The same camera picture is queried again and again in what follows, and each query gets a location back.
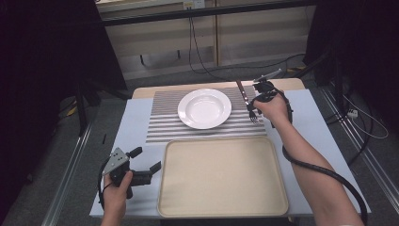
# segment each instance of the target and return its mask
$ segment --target gray floor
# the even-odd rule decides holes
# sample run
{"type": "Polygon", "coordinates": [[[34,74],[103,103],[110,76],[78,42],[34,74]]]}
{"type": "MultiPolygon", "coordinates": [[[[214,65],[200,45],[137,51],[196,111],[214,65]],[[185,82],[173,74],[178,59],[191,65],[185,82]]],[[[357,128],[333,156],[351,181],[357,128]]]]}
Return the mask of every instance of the gray floor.
{"type": "MultiPolygon", "coordinates": [[[[294,57],[288,61],[288,66],[301,66],[300,60],[301,56],[294,57]]],[[[260,74],[271,73],[278,68],[285,69],[285,63],[280,63],[273,67],[264,67],[279,61],[279,59],[276,59],[268,60],[267,62],[244,63],[239,65],[241,68],[234,68],[237,65],[231,68],[228,66],[229,69],[213,71],[212,74],[228,78],[229,80],[236,78],[249,80],[258,77],[260,74]]],[[[290,74],[282,74],[279,77],[282,76],[289,77],[290,74]]],[[[216,81],[221,80],[215,79],[205,73],[193,73],[190,71],[174,72],[163,74],[162,76],[129,80],[127,81],[129,90],[125,92],[131,94],[134,89],[139,87],[216,81]]],[[[331,115],[333,111],[323,94],[323,90],[330,89],[330,87],[316,87],[312,74],[304,77],[303,81],[306,87],[311,90],[323,116],[331,115]]],[[[101,105],[99,107],[88,106],[86,108],[89,120],[92,122],[91,132],[85,149],[82,151],[79,161],[76,162],[76,168],[71,177],[71,188],[66,194],[65,201],[60,204],[61,209],[58,218],[56,218],[56,225],[99,225],[101,222],[98,218],[91,218],[88,213],[97,192],[98,170],[111,151],[113,140],[118,132],[120,119],[124,112],[125,102],[104,93],[100,94],[103,97],[101,105]]],[[[356,93],[353,95],[353,99],[356,100],[359,106],[365,107],[361,98],[356,93]]],[[[3,225],[42,224],[51,206],[51,201],[61,183],[64,172],[70,164],[71,157],[74,155],[73,151],[75,151],[75,145],[78,141],[78,125],[76,114],[59,121],[53,141],[49,145],[46,155],[43,157],[37,170],[32,172],[33,183],[23,188],[3,225]]],[[[344,158],[349,160],[356,154],[357,149],[344,131],[342,123],[333,123],[329,126],[329,129],[339,145],[344,158]]],[[[373,134],[383,135],[383,131],[375,125],[373,134]]],[[[396,168],[399,158],[399,153],[397,152],[399,148],[397,134],[390,134],[388,138],[383,140],[371,139],[369,147],[383,169],[390,175],[392,181],[397,184],[399,182],[398,169],[396,168]]],[[[390,200],[385,195],[362,157],[351,166],[351,170],[373,211],[369,215],[368,225],[398,225],[398,212],[392,207],[390,200]]],[[[158,220],[151,219],[126,219],[122,223],[122,225],[137,226],[159,224],[158,220]]],[[[314,221],[312,218],[304,217],[300,218],[298,225],[314,225],[314,221]]]]}

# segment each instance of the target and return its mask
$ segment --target striped placemat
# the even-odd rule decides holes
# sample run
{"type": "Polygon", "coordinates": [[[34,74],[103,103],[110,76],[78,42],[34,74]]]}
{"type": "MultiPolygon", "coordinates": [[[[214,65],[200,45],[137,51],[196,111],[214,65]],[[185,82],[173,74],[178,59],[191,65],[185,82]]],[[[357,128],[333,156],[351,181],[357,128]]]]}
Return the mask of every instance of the striped placemat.
{"type": "MultiPolygon", "coordinates": [[[[249,100],[255,97],[252,86],[244,87],[249,100]]],[[[231,101],[231,114],[221,125],[205,130],[188,127],[179,118],[177,107],[182,98],[193,90],[155,92],[152,113],[146,138],[147,144],[170,142],[174,139],[207,137],[244,137],[266,135],[262,117],[255,125],[248,117],[247,107],[238,88],[217,89],[225,93],[231,101]]]]}

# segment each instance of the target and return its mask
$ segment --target plate rim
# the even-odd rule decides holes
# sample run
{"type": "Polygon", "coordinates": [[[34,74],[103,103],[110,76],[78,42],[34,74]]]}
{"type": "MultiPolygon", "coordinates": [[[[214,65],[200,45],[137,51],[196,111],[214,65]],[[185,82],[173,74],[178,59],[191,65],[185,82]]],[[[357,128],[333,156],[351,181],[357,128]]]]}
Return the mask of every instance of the plate rim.
{"type": "Polygon", "coordinates": [[[211,128],[215,128],[218,125],[222,124],[223,122],[226,121],[226,119],[229,118],[229,116],[231,114],[231,101],[230,101],[230,98],[225,93],[223,93],[222,91],[219,91],[217,89],[196,89],[196,90],[190,91],[189,93],[185,94],[185,96],[182,98],[182,100],[180,100],[179,105],[177,107],[177,113],[178,113],[178,116],[179,116],[179,119],[181,120],[181,122],[191,128],[211,129],[211,128]],[[210,123],[211,125],[204,126],[203,124],[198,125],[194,121],[191,121],[188,118],[184,118],[182,116],[182,112],[185,112],[186,104],[188,104],[189,100],[193,99],[190,97],[193,96],[197,92],[212,92],[212,93],[217,93],[219,95],[219,96],[216,96],[216,98],[219,99],[220,102],[224,105],[224,111],[222,113],[223,120],[219,121],[218,123],[214,123],[214,124],[210,123]]]}

